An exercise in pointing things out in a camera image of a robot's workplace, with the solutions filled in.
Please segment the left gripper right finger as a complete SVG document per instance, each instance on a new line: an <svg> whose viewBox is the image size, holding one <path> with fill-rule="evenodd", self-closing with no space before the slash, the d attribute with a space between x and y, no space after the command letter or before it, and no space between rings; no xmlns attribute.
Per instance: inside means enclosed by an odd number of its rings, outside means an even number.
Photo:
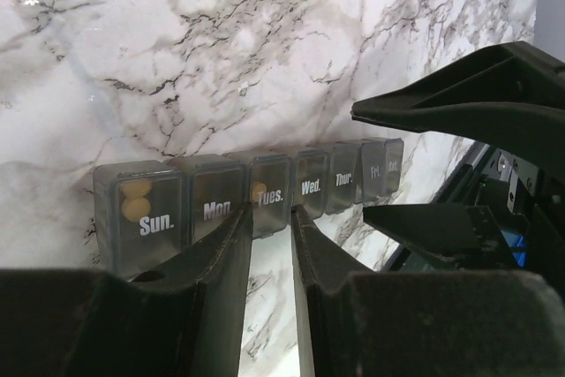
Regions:
<svg viewBox="0 0 565 377"><path fill-rule="evenodd" d="M517 269L375 272L291 212L304 376L561 376L564 306Z"/></svg>

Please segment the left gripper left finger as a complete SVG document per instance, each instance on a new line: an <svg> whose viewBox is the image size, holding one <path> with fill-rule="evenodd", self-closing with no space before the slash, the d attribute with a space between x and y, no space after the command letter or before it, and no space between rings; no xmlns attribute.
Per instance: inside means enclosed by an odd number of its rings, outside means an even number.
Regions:
<svg viewBox="0 0 565 377"><path fill-rule="evenodd" d="M236 375L252 230L243 205L131 281L95 269L3 270L2 375Z"/></svg>

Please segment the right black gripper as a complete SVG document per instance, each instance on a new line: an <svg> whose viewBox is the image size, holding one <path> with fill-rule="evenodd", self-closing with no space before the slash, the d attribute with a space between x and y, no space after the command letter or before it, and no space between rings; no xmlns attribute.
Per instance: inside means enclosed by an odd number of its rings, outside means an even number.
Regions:
<svg viewBox="0 0 565 377"><path fill-rule="evenodd" d="M358 121L469 134L507 178L462 204L363 209L364 223L436 269L517 269L564 292L564 63L524 41L479 49L407 87L355 102Z"/></svg>

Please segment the grey weekly pill organizer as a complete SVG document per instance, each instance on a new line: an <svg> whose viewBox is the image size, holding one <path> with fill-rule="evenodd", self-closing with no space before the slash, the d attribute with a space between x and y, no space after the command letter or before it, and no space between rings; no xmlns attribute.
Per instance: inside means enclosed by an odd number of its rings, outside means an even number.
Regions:
<svg viewBox="0 0 565 377"><path fill-rule="evenodd" d="M367 138L94 170L94 225L102 263L124 278L176 256L245 203L255 238L284 230L290 210L312 218L371 206L400 186L402 139Z"/></svg>

